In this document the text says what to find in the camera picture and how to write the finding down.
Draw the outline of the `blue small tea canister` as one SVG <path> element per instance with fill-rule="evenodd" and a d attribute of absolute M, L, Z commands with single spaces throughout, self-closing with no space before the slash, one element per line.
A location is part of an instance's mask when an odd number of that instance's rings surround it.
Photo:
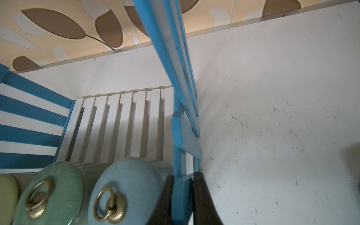
<path fill-rule="evenodd" d="M 99 177 L 93 188 L 88 208 L 88 224 L 98 225 L 93 213 L 98 200 L 97 214 L 103 218 L 111 194 L 102 192 L 111 187 L 114 194 L 126 199 L 126 212 L 120 225 L 145 225 L 151 217 L 161 194 L 166 177 L 173 174 L 173 167 L 165 161 L 127 157 L 111 164 Z"/>

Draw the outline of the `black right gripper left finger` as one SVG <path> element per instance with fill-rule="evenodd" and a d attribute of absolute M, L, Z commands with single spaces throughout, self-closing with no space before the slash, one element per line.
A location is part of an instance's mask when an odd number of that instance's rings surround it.
<path fill-rule="evenodd" d="M 172 193 L 174 176 L 168 175 L 164 182 L 157 204 L 146 223 L 147 225 L 172 225 Z"/>

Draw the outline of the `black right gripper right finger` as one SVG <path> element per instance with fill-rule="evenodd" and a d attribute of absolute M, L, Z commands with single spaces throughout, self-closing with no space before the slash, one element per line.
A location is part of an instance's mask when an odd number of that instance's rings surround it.
<path fill-rule="evenodd" d="M 222 225 L 202 172 L 193 177 L 193 221 L 194 225 Z"/>

